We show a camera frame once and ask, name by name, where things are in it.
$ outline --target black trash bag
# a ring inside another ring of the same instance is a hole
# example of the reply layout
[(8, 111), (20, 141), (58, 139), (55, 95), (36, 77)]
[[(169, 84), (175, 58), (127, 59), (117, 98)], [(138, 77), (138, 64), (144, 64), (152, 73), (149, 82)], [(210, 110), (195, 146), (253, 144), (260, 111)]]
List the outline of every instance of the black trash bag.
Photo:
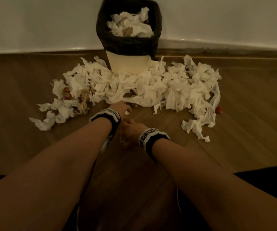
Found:
[[(110, 32), (106, 23), (112, 21), (112, 14), (120, 14), (123, 11), (137, 14), (143, 7), (149, 8), (148, 21), (154, 31), (152, 37), (120, 37)], [(150, 55), (154, 59), (162, 31), (159, 6), (152, 0), (104, 0), (98, 13), (96, 31), (104, 49), (109, 52), (127, 56)]]

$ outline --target person's left hand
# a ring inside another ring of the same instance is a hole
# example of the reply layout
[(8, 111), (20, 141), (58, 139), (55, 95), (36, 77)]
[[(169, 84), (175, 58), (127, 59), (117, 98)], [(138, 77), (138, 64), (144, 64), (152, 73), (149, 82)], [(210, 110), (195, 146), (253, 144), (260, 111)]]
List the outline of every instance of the person's left hand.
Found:
[(110, 109), (117, 111), (121, 117), (121, 121), (123, 121), (126, 117), (125, 112), (132, 112), (132, 109), (129, 105), (127, 105), (124, 101), (119, 101), (110, 106)]

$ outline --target person's right hand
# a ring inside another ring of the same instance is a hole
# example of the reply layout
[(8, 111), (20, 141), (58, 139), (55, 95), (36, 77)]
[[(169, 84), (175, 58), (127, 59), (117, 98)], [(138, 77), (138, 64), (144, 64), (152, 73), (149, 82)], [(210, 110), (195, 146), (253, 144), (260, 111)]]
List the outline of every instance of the person's right hand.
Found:
[(125, 139), (125, 147), (131, 144), (138, 145), (138, 138), (144, 130), (148, 129), (142, 123), (136, 123), (132, 119), (125, 120), (121, 123), (121, 138)]

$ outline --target hand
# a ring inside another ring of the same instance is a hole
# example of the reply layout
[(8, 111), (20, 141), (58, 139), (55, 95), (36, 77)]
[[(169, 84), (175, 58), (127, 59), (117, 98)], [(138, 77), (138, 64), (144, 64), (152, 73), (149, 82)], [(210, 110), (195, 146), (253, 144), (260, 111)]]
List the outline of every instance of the hand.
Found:
[(121, 123), (121, 139), (125, 140), (125, 147), (131, 144), (138, 145), (138, 138), (144, 130), (148, 129), (142, 123), (136, 123), (132, 119), (125, 120)]
[(110, 106), (110, 109), (117, 111), (121, 117), (121, 121), (123, 121), (126, 117), (125, 112), (132, 112), (132, 109), (129, 105), (127, 105), (124, 101), (119, 101)]

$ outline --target red object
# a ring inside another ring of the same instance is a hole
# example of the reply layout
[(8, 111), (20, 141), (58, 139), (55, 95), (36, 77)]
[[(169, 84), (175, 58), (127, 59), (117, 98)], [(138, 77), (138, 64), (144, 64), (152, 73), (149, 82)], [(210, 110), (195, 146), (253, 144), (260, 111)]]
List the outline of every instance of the red object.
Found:
[(218, 106), (216, 109), (215, 109), (215, 113), (216, 114), (220, 114), (222, 112), (222, 108), (220, 106)]

